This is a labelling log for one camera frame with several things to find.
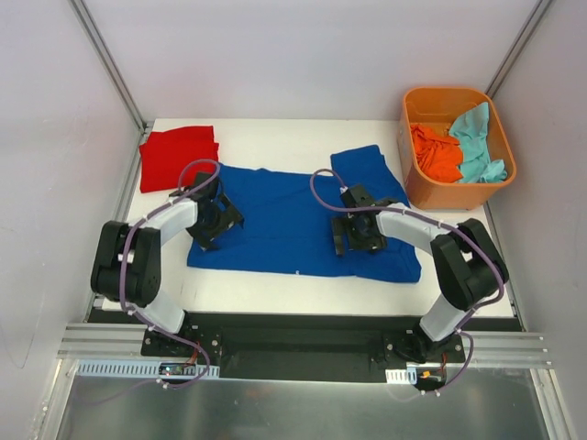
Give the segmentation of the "blue t shirt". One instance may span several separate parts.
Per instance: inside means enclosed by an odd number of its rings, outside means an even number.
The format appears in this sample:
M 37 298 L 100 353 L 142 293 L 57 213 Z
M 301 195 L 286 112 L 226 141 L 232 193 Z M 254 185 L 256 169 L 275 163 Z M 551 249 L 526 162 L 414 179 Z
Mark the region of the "blue t shirt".
M 316 176 L 225 165 L 220 179 L 227 196 L 244 216 L 217 240 L 216 250 L 193 244 L 187 254 L 190 268 L 245 270 L 319 277 L 356 276 L 364 279 L 417 283 L 421 265 L 415 249 L 397 239 L 386 248 L 335 251 L 333 212 L 316 200 L 321 196 L 340 205 L 339 187 L 361 184 L 377 200 L 390 197 L 408 202 L 404 189 L 386 165 L 376 145 L 349 149 L 330 157 L 335 176 Z

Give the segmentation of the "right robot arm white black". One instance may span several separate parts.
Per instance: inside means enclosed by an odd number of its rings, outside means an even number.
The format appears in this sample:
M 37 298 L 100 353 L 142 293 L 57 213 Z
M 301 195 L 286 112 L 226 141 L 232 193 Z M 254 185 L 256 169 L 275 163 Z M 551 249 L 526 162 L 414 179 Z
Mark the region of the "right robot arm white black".
M 501 292 L 507 267 L 487 229 L 468 219 L 449 225 L 391 198 L 375 200 L 360 184 L 341 189 L 343 207 L 331 221 L 335 251 L 377 254 L 393 239 L 419 248 L 434 261 L 440 294 L 412 332 L 392 343 L 399 358 L 434 361 L 482 301 Z

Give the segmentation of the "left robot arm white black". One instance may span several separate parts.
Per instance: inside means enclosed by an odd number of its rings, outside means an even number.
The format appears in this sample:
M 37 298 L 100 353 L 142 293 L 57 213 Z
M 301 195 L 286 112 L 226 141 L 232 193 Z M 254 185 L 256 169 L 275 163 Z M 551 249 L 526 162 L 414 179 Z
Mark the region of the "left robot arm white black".
M 149 328 L 163 333 L 161 343 L 173 356 L 187 355 L 194 335 L 186 311 L 161 288 L 161 249 L 185 232 L 200 250 L 217 250 L 216 240 L 244 216 L 229 200 L 215 171 L 200 171 L 190 185 L 136 222 L 106 222 L 92 268 L 93 292 L 121 305 Z

